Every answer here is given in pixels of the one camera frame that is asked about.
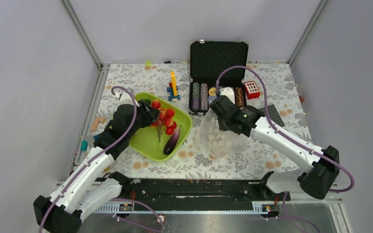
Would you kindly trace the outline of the clear zip top bag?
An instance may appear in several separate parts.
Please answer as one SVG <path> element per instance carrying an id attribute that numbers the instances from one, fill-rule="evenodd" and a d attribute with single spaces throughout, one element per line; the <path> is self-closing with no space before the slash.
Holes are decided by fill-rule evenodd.
<path id="1" fill-rule="evenodd" d="M 199 127 L 198 140 L 210 155 L 218 158 L 242 153 L 246 148 L 248 137 L 221 130 L 216 114 L 209 110 Z"/>

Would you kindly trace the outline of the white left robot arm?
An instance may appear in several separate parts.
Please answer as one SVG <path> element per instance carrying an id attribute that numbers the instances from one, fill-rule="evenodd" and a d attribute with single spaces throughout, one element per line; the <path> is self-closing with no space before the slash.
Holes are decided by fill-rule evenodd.
<path id="1" fill-rule="evenodd" d="M 107 201 L 128 198 L 132 193 L 131 181 L 118 172 L 110 174 L 99 187 L 88 189 L 127 149 L 134 134 L 156 122 L 159 114 L 159 110 L 144 100 L 120 104 L 79 167 L 48 197 L 35 199 L 33 207 L 38 231 L 75 233 L 86 217 Z"/>

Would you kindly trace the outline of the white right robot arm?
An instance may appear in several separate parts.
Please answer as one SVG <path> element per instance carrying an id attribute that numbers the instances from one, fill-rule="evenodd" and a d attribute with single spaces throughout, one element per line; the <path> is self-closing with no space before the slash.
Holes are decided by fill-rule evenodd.
<path id="1" fill-rule="evenodd" d="M 312 145 L 274 123 L 267 111 L 249 105 L 239 108 L 226 96 L 212 101 L 210 109 L 218 117 L 221 130 L 263 142 L 298 166 L 298 170 L 266 174 L 259 187 L 263 199 L 271 200 L 286 191 L 303 191 L 319 200 L 326 197 L 339 174 L 336 148 Z"/>

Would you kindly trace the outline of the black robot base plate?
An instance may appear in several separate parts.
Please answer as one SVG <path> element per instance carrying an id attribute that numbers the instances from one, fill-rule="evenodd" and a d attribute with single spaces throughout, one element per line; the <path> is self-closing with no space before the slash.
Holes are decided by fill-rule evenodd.
<path id="1" fill-rule="evenodd" d="M 264 180 L 141 179 L 120 172 L 103 176 L 122 185 L 119 198 L 142 202 L 156 211 L 249 211 L 254 201 L 275 204 L 290 195 L 274 193 Z"/>

